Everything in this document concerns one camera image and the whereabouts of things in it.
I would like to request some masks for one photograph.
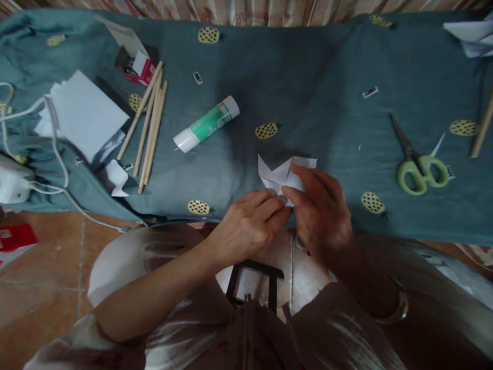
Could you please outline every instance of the bracelet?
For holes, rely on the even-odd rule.
[[[404,320],[409,311],[409,301],[407,299],[406,289],[404,289],[404,287],[393,276],[389,275],[389,278],[391,278],[397,286],[399,286],[399,306],[397,307],[395,313],[389,317],[376,318],[372,316],[375,321],[383,325],[391,325]]]

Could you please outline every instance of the scissors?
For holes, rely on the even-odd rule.
[[[433,188],[441,188],[447,185],[448,170],[443,162],[435,157],[421,155],[415,151],[392,113],[390,114],[390,118],[392,119],[395,132],[399,136],[402,148],[404,149],[404,154],[406,155],[406,159],[397,169],[397,182],[401,189],[411,195],[421,195],[426,193],[428,185]],[[435,179],[430,170],[432,165],[438,170],[438,180]],[[411,189],[407,186],[405,181],[406,174],[411,175],[412,180],[416,184],[415,189]]]

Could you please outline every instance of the person's left hand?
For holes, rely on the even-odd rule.
[[[250,192],[231,205],[205,243],[222,268],[243,262],[272,242],[292,212],[267,189]]]

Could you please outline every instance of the hand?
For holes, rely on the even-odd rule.
[[[250,192],[231,205],[205,242],[216,249],[214,256],[221,268],[243,262],[272,242],[292,212],[267,189]]]
[[[306,194],[283,186],[282,192],[296,206],[296,231],[306,248],[326,267],[341,261],[355,246],[351,212],[339,181],[318,169],[295,164],[291,171],[299,176]]]

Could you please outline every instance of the red box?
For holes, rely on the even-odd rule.
[[[0,252],[12,252],[36,244],[37,239],[28,224],[0,227]]]
[[[108,31],[120,45],[120,51],[115,58],[117,71],[129,81],[148,86],[156,71],[156,66],[134,30],[110,22],[98,15],[94,18],[108,28]]]

